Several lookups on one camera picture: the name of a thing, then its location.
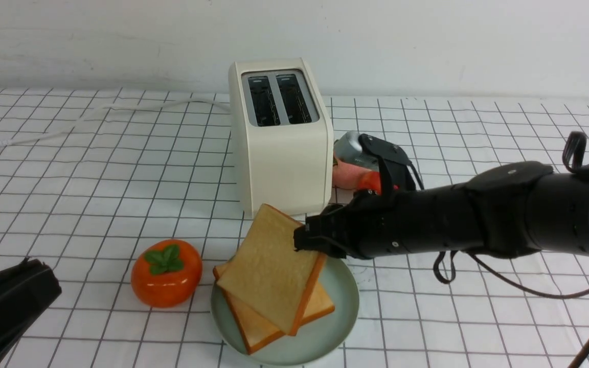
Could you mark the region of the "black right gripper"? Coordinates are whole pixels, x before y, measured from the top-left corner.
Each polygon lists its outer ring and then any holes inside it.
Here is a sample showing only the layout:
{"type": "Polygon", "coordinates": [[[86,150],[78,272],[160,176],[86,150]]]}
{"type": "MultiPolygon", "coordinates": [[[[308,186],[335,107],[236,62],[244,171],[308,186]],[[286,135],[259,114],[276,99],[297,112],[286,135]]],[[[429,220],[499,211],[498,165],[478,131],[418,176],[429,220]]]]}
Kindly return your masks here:
{"type": "Polygon", "coordinates": [[[336,259],[370,260],[402,254],[397,236],[397,193],[358,191],[350,203],[333,203],[294,230],[295,251],[317,251],[336,259]]]}

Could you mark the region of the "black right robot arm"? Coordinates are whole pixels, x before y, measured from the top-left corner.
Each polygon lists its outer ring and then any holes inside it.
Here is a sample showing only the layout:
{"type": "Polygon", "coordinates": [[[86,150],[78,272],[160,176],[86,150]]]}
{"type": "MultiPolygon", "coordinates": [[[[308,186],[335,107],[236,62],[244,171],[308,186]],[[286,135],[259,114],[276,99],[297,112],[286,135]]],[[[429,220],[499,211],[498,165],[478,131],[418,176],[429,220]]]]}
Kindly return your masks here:
{"type": "Polygon", "coordinates": [[[589,256],[589,165],[556,174],[538,162],[499,166],[434,189],[360,191],[294,232],[298,250],[336,258],[462,251],[500,259],[589,256]]]}

